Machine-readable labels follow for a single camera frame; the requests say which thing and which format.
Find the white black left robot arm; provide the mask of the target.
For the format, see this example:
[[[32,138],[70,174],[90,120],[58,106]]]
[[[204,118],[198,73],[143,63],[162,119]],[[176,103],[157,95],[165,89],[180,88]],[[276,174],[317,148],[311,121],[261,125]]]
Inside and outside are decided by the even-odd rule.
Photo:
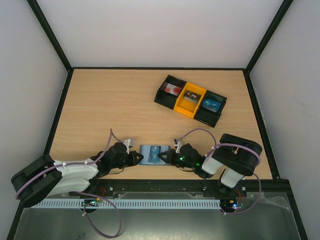
[[[54,195],[70,192],[94,194],[100,178],[113,169],[136,166],[143,158],[122,142],[79,161],[54,160],[45,154],[17,172],[10,181],[16,199],[23,208],[30,208]]]

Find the teal leather card holder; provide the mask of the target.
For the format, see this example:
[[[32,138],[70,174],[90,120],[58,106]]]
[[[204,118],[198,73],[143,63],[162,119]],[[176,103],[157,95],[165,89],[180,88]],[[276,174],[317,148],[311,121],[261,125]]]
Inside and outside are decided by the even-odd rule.
[[[171,147],[169,145],[140,145],[139,153],[143,155],[143,159],[140,161],[141,166],[168,166],[158,154],[162,154],[169,151]]]

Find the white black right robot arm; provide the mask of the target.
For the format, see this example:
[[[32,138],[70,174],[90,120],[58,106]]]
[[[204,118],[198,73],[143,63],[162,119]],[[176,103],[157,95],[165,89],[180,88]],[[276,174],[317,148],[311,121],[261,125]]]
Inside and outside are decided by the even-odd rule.
[[[192,169],[202,179],[209,179],[225,167],[217,184],[218,191],[229,196],[244,177],[254,175],[260,164],[262,146],[255,141],[231,134],[223,134],[219,143],[206,155],[200,155],[189,143],[175,142],[175,149],[159,153],[157,156],[165,163],[177,168]]]

